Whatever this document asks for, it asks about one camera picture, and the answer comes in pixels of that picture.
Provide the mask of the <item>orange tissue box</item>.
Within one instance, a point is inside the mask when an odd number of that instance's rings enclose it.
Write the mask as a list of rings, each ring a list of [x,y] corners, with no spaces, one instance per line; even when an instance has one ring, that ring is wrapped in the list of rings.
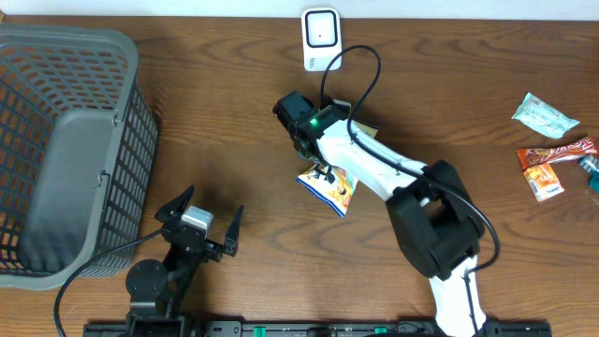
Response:
[[[558,176],[549,163],[526,168],[523,171],[523,176],[539,202],[553,198],[564,191]]]

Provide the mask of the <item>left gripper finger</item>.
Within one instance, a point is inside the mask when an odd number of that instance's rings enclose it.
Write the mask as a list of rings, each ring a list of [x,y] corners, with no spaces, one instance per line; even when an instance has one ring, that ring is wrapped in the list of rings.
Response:
[[[224,255],[235,256],[238,253],[242,213],[243,206],[240,206],[226,232],[223,248]]]
[[[176,198],[160,207],[155,214],[155,219],[161,223],[180,219],[194,194],[194,190],[195,187],[190,185]]]

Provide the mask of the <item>teal mouthwash bottle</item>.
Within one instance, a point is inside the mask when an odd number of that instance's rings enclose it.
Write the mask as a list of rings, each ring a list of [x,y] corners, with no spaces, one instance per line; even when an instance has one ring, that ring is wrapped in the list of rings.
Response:
[[[579,165],[590,175],[589,186],[599,193],[599,167],[598,158],[592,155],[586,155],[579,161]]]

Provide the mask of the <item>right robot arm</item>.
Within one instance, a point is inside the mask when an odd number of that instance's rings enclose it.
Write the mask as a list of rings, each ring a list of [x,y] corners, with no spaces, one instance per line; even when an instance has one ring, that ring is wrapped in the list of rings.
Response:
[[[273,107],[300,156],[346,171],[386,205],[397,243],[428,278],[435,321],[447,336],[476,336],[487,317],[475,283],[483,215],[457,171],[429,166],[389,149],[366,133],[344,104],[318,108],[293,91]]]

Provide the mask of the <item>red orange chocolate bar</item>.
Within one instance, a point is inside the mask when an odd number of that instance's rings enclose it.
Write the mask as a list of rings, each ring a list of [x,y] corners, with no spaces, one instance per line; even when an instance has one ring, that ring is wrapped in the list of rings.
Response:
[[[591,136],[556,148],[521,148],[516,150],[523,169],[545,163],[557,163],[598,154],[598,148]]]

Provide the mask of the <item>light blue tissue pack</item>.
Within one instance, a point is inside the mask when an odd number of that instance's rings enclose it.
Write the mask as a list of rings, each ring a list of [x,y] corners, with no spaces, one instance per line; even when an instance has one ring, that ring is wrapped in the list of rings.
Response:
[[[549,104],[528,93],[511,117],[550,139],[561,139],[579,121],[567,117]]]

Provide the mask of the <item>yellow snack bag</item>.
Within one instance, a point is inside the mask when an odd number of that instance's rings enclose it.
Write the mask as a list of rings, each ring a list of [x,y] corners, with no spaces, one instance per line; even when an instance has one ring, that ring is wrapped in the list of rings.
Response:
[[[358,185],[358,179],[347,171],[322,164],[314,164],[300,174],[296,182],[340,217],[345,216]]]

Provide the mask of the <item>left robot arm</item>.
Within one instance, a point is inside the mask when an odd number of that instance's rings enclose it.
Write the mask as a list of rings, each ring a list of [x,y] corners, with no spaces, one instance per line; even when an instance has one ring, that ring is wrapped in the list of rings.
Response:
[[[169,250],[163,260],[144,259],[129,270],[125,279],[130,295],[125,336],[203,334],[194,318],[180,313],[183,297],[202,264],[237,254],[243,208],[237,210],[225,241],[215,242],[208,238],[213,215],[189,204],[193,193],[194,187],[189,186],[155,214]]]

